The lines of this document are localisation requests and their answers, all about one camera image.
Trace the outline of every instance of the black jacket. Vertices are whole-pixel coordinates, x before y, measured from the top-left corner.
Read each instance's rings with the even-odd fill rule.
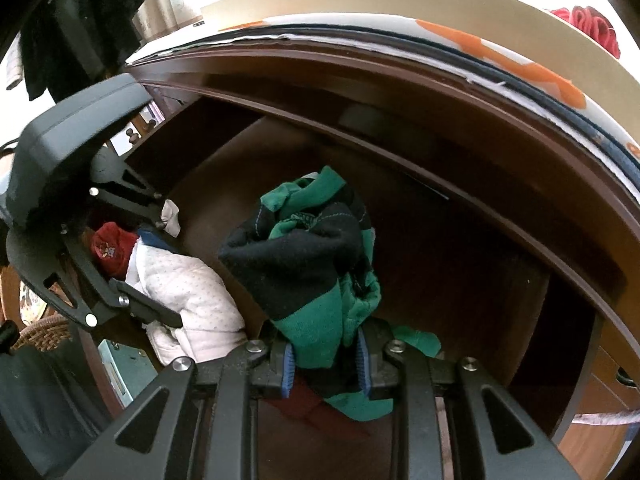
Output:
[[[55,102],[113,75],[140,46],[131,20],[144,0],[42,0],[22,28],[29,100]]]

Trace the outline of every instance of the wicker basket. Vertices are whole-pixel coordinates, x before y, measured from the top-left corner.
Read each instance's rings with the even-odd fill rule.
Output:
[[[68,321],[60,314],[44,317],[20,331],[20,339],[13,346],[17,350],[23,345],[33,345],[41,352],[53,350],[58,344],[69,339]]]

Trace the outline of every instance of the curtain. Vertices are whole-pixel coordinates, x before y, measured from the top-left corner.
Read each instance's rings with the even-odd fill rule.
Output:
[[[134,24],[145,41],[155,40],[201,19],[200,9],[184,0],[145,0]]]

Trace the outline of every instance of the white fabric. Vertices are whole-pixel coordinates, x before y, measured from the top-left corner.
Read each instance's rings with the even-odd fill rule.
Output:
[[[164,224],[164,230],[172,237],[180,234],[180,224],[178,223],[178,213],[180,210],[173,200],[165,200],[160,213],[160,219]]]
[[[625,410],[617,413],[581,413],[574,415],[574,424],[589,426],[626,426],[640,422],[640,410]]]
[[[20,84],[24,77],[22,70],[22,54],[20,53],[20,33],[6,53],[6,89],[12,90]]]
[[[125,281],[182,317],[182,328],[168,328],[158,321],[146,327],[163,365],[184,355],[197,363],[218,359],[246,341],[244,319],[222,278],[197,258],[138,240]]]

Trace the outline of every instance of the black bracket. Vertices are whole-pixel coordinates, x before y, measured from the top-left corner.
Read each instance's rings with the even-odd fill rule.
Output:
[[[222,359],[175,359],[64,479],[186,480],[202,441],[208,442],[204,479],[254,479],[256,399],[287,396],[294,373],[290,343],[273,331],[262,335]],[[204,416],[207,397],[215,401],[212,419]]]
[[[102,145],[149,100],[127,74],[63,100],[25,127],[8,187],[0,194],[9,263],[47,304],[86,330],[122,312],[146,323],[182,326],[180,315],[158,302],[125,283],[108,283],[80,243],[92,215],[124,226],[164,228],[162,195]],[[89,294],[81,294],[76,278]],[[72,306],[49,290],[54,283]]]
[[[358,353],[369,398],[394,399],[392,478],[444,478],[436,409],[442,397],[456,480],[578,480],[548,436],[477,360],[428,358],[393,339],[386,322],[371,318],[358,329]]]
[[[64,480],[256,480],[257,399],[285,397],[294,370],[282,335],[267,325],[260,336],[222,359],[173,361]],[[358,346],[370,398],[394,400],[392,480],[444,478],[437,397],[446,406],[456,480],[578,480],[476,360],[428,358],[377,319],[363,323]],[[207,398],[215,403],[211,418],[203,416]]]

